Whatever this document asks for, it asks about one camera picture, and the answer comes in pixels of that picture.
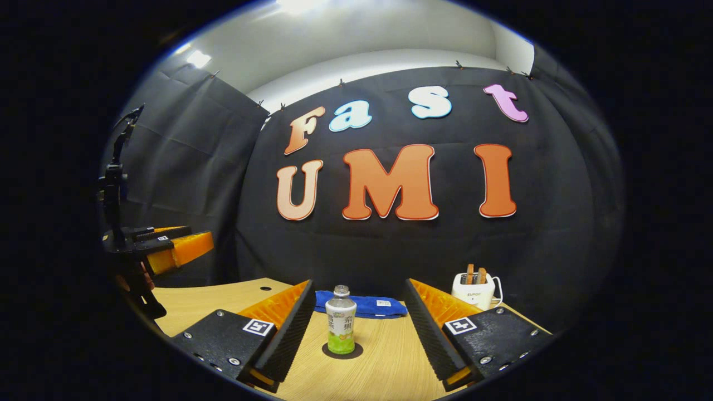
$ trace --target bottle label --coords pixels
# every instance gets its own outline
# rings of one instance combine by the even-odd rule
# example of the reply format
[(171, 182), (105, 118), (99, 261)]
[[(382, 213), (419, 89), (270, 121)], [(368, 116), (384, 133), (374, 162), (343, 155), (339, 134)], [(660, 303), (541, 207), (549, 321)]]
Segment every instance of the bottle label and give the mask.
[(327, 303), (327, 324), (329, 336), (327, 347), (335, 354), (348, 354), (354, 351), (354, 316), (357, 306), (335, 308)]

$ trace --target light blue letter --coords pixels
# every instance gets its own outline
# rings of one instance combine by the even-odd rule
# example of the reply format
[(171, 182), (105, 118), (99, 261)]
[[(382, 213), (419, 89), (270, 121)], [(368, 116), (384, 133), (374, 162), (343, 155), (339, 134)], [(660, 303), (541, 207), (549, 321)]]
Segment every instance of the light blue letter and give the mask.
[(419, 106), (411, 107), (418, 118), (443, 117), (451, 112), (448, 91), (440, 86), (422, 86), (409, 92), (409, 100)]
[(329, 123), (329, 130), (333, 132), (344, 131), (349, 127), (361, 128), (371, 121), (369, 103), (366, 101), (350, 101), (339, 107), (334, 115), (337, 117)]

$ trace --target black coaster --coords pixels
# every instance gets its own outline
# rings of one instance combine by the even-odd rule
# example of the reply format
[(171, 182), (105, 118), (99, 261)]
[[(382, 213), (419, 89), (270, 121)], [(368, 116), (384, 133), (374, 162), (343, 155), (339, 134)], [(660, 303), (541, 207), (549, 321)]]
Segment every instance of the black coaster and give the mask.
[(364, 352), (364, 348), (361, 347), (358, 343), (354, 344), (354, 351), (352, 351), (351, 354), (345, 354), (345, 355), (339, 355), (335, 354), (332, 351), (329, 350), (329, 347), (327, 347), (327, 343), (325, 343), (322, 346), (322, 352), (328, 357), (333, 357), (334, 359), (354, 359), (358, 356), (360, 356)]

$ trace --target ceiling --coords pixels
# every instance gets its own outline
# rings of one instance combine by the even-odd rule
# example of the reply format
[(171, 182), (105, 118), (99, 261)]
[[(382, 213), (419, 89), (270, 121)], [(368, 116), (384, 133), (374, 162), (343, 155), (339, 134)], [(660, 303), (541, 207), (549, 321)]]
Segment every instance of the ceiling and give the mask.
[(189, 40), (185, 54), (210, 55), (203, 69), (220, 70), (220, 78), (243, 93), (301, 68), (369, 51), (436, 49), (496, 57), (490, 20), (448, 1), (311, 1), (322, 4), (301, 14), (275, 0), (240, 9)]

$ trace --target orange letter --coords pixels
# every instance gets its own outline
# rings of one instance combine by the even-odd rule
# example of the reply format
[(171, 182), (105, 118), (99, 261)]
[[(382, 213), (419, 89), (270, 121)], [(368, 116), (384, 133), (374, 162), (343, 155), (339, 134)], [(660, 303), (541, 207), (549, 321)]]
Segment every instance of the orange letter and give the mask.
[(317, 171), (322, 169), (321, 160), (308, 161), (302, 165), (304, 171), (304, 197), (298, 206), (292, 204), (292, 178), (297, 167), (287, 166), (277, 172), (277, 211), (287, 220), (302, 220), (312, 214), (317, 197)]
[(317, 107), (302, 117), (296, 118), (289, 125), (292, 127), (292, 134), (289, 137), (289, 145), (287, 145), (287, 149), (284, 150), (285, 156), (307, 145), (308, 139), (306, 139), (304, 135), (311, 135), (314, 132), (314, 128), (317, 127), (317, 117), (322, 117), (324, 112), (324, 107)]
[(435, 151), (428, 145), (408, 145), (401, 149), (391, 172), (387, 173), (373, 151), (360, 149), (344, 155), (349, 165), (349, 205), (342, 211), (348, 220), (366, 220), (371, 209), (366, 206), (369, 192), (379, 217), (389, 215), (401, 192), (401, 205), (396, 216), (402, 220), (433, 220), (438, 207), (431, 202), (431, 157)]
[(478, 145), (473, 151), (483, 160), (486, 172), (486, 201), (481, 204), (483, 217), (508, 217), (515, 214), (517, 206), (510, 197), (508, 159), (513, 155), (506, 146)]

